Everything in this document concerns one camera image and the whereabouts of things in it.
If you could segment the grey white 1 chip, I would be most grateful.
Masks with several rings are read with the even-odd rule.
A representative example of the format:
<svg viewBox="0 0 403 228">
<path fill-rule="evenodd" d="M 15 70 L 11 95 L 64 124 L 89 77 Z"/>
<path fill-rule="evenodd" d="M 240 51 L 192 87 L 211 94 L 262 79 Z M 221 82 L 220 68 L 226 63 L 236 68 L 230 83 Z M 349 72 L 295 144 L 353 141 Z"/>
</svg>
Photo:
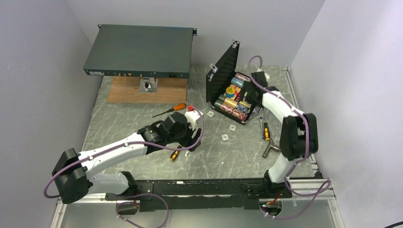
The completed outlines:
<svg viewBox="0 0 403 228">
<path fill-rule="evenodd" d="M 236 127 L 235 125 L 233 125 L 233 124 L 231 124 L 231 125 L 229 126 L 229 130 L 230 130 L 230 131 L 236 131 L 236 129 L 237 129 L 237 127 Z"/>
</svg>

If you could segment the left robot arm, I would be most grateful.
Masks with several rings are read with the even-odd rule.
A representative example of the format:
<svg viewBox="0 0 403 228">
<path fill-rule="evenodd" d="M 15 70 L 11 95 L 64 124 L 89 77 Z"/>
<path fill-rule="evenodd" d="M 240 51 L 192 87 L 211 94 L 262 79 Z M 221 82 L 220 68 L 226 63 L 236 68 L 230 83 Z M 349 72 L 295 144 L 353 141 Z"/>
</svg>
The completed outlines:
<svg viewBox="0 0 403 228">
<path fill-rule="evenodd" d="M 114 194 L 129 200 L 139 192 L 132 174 L 128 171 L 105 174 L 104 170 L 163 149 L 193 151 L 201 144 L 203 130 L 202 112 L 175 112 L 165 120 L 147 125 L 109 145 L 81 152 L 68 149 L 60 156 L 47 185 L 55 183 L 58 190 L 55 198 L 60 198 L 64 204 L 98 193 Z"/>
</svg>

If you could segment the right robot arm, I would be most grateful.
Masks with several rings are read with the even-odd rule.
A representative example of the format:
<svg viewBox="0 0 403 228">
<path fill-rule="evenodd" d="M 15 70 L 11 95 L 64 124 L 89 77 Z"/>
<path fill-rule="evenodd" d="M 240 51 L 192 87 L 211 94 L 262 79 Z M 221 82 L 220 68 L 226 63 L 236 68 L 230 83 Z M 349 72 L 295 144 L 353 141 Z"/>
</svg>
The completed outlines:
<svg viewBox="0 0 403 228">
<path fill-rule="evenodd" d="M 262 106 L 271 111 L 281 122 L 278 156 L 274 165 L 265 172 L 262 192 L 274 197 L 280 187 L 288 185 L 292 171 L 309 156 L 318 151 L 317 120 L 314 114 L 305 114 L 292 105 L 278 90 L 270 90 L 257 82 L 265 79 L 263 71 L 251 73 L 252 83 L 261 91 Z"/>
</svg>

